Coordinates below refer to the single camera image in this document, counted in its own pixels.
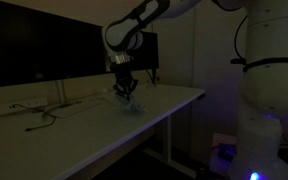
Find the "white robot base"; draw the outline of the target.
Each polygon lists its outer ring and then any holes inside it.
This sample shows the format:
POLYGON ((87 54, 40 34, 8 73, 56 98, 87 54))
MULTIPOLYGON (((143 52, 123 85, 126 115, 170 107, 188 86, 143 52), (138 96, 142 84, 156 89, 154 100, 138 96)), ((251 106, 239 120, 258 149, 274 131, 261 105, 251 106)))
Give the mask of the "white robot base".
POLYGON ((237 153, 228 170, 231 180, 288 180, 288 164, 278 157, 281 123, 277 119, 241 117, 237 153))

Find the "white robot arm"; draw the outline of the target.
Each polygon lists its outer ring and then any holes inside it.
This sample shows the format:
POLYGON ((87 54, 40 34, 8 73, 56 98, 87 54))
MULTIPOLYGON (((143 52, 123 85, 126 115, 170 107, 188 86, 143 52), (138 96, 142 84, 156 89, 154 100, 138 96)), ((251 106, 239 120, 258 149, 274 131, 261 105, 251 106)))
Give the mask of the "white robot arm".
MULTIPOLYGON (((108 56, 128 60, 140 45, 140 30, 151 22, 180 16, 202 0, 145 0, 124 18, 102 29, 108 56)), ((288 0, 212 0, 225 11, 247 12, 244 80, 240 97, 263 114, 288 115, 288 0)))

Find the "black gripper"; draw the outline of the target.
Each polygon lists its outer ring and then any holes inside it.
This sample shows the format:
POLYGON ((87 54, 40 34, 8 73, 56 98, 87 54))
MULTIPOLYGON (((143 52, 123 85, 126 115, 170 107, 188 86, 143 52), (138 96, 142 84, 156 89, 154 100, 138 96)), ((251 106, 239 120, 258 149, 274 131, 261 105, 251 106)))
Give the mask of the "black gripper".
POLYGON ((116 95, 125 97, 125 92, 127 92, 127 99, 130 99, 137 87, 138 80, 132 77, 126 64, 113 64, 110 66, 110 70, 115 74, 116 78, 116 83, 113 85, 116 95))

